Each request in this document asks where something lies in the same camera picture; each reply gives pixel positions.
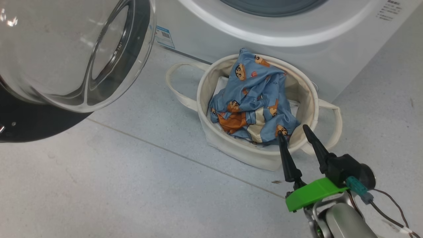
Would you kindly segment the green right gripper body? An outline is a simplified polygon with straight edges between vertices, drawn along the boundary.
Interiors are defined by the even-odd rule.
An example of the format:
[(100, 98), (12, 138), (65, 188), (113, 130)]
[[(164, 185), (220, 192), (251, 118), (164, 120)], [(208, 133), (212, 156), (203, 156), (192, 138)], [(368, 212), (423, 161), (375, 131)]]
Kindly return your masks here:
[(327, 159), (325, 177), (297, 188), (287, 196), (286, 205), (290, 212), (295, 212), (345, 191), (353, 191), (367, 204), (371, 200), (367, 193), (375, 187), (376, 177), (368, 165), (361, 164), (348, 154), (340, 157), (331, 155)]

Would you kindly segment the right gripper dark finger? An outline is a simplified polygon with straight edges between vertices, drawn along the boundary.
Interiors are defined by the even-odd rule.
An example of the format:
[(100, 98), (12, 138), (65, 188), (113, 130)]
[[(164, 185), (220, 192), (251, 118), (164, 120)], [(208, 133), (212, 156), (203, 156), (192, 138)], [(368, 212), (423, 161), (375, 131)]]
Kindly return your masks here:
[(297, 169), (293, 158), (288, 150), (288, 142), (282, 131), (278, 131), (279, 149), (286, 182), (298, 183), (301, 181), (302, 172)]
[(322, 174), (325, 174), (327, 172), (327, 157), (329, 152), (307, 124), (303, 125), (302, 128), (306, 138), (308, 139), (308, 142), (313, 147), (314, 153), (319, 163), (319, 170)]

